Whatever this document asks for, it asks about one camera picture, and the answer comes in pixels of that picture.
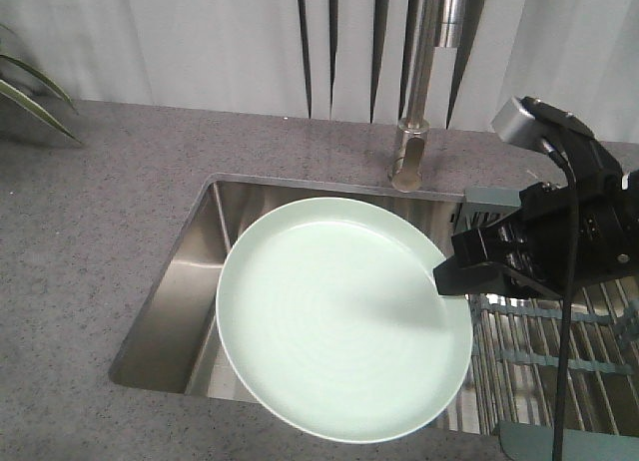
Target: potted plant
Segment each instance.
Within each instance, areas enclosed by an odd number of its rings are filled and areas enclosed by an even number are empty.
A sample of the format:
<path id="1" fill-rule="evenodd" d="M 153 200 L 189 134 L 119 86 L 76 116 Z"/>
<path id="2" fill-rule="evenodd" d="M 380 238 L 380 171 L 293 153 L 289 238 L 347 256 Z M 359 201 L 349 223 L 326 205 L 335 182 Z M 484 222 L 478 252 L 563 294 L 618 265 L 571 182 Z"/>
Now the potted plant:
<path id="1" fill-rule="evenodd" d="M 3 24 L 0 24 L 0 27 L 12 34 L 14 33 L 10 28 L 8 28 L 7 26 Z M 55 95 L 60 97 L 64 102 L 66 102 L 67 105 L 71 107 L 71 109 L 76 111 L 75 107 L 73 106 L 73 102 L 71 101 L 71 98 L 62 89 L 62 87 L 56 84 L 42 71 L 34 68 L 33 66 L 27 64 L 26 62 L 20 59 L 17 59 L 15 57 L 12 57 L 6 54 L 1 42 L 2 41 L 0 40 L 0 61 L 4 61 L 9 64 L 12 64 L 24 70 L 25 72 L 29 73 L 30 75 L 35 77 L 37 80 L 39 80 L 51 92 L 53 92 Z M 80 143 L 80 141 L 76 139 L 76 137 L 64 125 L 62 125 L 55 117 L 53 117 L 44 107 L 42 107 L 33 99 L 25 95 L 21 90 L 17 89 L 14 84 L 9 83 L 4 77 L 4 75 L 2 74 L 2 72 L 0 72 L 0 94 L 12 100 L 16 104 L 18 104 L 20 107 L 22 107 L 24 110 L 29 112 L 31 115 L 40 119 L 42 122 L 49 125 L 50 127 L 53 127 L 58 132 L 61 132 L 65 136 Z"/>

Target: white curtain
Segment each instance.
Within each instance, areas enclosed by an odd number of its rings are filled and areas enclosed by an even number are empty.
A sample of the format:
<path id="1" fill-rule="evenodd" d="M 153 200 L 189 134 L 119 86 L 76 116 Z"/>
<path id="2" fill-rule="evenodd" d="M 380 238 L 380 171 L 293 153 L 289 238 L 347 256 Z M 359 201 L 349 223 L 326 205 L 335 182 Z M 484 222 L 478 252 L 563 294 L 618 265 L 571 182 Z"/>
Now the white curtain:
<path id="1" fill-rule="evenodd" d="M 0 40 L 76 98 L 394 124 L 409 4 L 0 0 L 19 36 Z M 639 0 L 485 0 L 447 123 L 455 58 L 435 52 L 433 127 L 489 131 L 507 98 L 534 95 L 639 143 Z"/>
<path id="2" fill-rule="evenodd" d="M 639 0 L 486 0 L 449 127 L 491 130 L 524 95 L 639 143 Z"/>

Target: black cable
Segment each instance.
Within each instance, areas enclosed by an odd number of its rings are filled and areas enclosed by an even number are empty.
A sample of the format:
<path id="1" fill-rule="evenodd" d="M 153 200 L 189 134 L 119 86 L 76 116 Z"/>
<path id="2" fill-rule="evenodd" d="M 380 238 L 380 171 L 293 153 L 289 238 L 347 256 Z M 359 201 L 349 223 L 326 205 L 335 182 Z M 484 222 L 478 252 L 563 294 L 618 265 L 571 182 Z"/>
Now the black cable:
<path id="1" fill-rule="evenodd" d="M 568 384 L 568 348 L 570 346 L 570 322 L 572 316 L 573 284 L 579 247 L 579 196 L 577 183 L 570 164 L 556 151 L 548 154 L 562 170 L 568 183 L 569 197 L 569 245 L 565 290 L 561 306 L 561 331 L 559 335 L 559 365 L 555 392 L 555 414 L 552 437 L 552 461 L 561 461 L 563 453 L 564 419 L 566 413 L 566 387 Z"/>

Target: robotic arm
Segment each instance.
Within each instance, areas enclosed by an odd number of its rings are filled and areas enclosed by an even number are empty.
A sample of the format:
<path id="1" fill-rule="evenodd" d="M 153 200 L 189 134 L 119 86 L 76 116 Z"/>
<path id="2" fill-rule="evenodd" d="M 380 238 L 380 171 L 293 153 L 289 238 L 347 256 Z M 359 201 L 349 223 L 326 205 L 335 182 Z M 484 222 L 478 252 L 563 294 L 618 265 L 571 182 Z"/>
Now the robotic arm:
<path id="1" fill-rule="evenodd" d="M 639 171 L 624 175 L 590 129 L 537 99 L 512 99 L 493 126 L 505 142 L 571 167 L 579 205 L 576 288 L 639 271 Z M 521 208 L 513 214 L 454 235 L 454 256 L 434 270 L 439 293 L 561 298 L 569 191 L 532 185 L 519 193 Z"/>

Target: stainless steel faucet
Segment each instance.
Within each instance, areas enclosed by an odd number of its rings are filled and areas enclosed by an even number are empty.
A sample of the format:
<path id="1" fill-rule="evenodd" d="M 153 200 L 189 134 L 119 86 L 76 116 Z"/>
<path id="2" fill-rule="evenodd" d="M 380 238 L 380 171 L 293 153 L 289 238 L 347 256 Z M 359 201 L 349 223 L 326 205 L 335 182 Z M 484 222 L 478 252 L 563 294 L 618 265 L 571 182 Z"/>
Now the stainless steel faucet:
<path id="1" fill-rule="evenodd" d="M 423 0 L 406 116 L 397 123 L 397 151 L 390 181 L 401 192 L 421 187 L 420 165 L 428 122 L 423 117 L 435 47 L 455 48 L 461 40 L 465 0 Z"/>

